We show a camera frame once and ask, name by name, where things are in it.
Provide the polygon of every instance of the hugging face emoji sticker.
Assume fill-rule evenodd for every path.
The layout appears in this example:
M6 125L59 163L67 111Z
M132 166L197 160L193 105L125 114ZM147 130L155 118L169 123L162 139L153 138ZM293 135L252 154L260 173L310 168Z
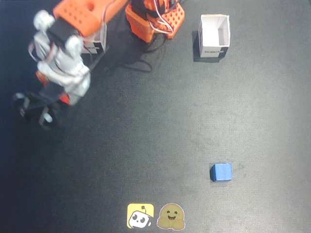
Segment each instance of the hugging face emoji sticker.
M160 210L156 225L162 229L183 230L185 228L184 210L177 204L166 204Z

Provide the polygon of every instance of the yellow sticker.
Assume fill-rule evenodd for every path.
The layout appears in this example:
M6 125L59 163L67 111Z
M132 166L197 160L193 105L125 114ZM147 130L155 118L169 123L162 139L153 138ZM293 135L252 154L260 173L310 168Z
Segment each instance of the yellow sticker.
M169 203L160 210L156 225L162 229L180 231L185 228L185 212L180 205Z
M127 206L127 227L147 228L150 227L155 208L152 204L131 203Z

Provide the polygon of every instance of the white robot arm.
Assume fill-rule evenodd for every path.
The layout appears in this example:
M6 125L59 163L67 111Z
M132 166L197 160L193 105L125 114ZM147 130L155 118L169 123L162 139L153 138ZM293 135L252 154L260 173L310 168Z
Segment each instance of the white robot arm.
M84 42L79 35L71 35L63 48L51 42L47 30L54 22L54 17L46 11L38 12L34 18L34 26L38 30L34 36L34 47L40 59L37 68L49 82L63 87L69 104L74 105L90 85L90 70L81 57Z

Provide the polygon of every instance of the blue cube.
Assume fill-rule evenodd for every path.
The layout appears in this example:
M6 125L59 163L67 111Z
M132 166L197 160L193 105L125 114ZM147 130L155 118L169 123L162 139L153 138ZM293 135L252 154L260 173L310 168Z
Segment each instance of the blue cube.
M232 164L215 164L210 169L210 178L214 182L232 180Z

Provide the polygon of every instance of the white box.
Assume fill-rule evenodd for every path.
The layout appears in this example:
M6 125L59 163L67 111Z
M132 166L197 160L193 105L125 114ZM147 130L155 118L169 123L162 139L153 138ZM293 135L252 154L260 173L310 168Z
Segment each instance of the white box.
M230 46L229 16L201 15L200 57L224 57Z

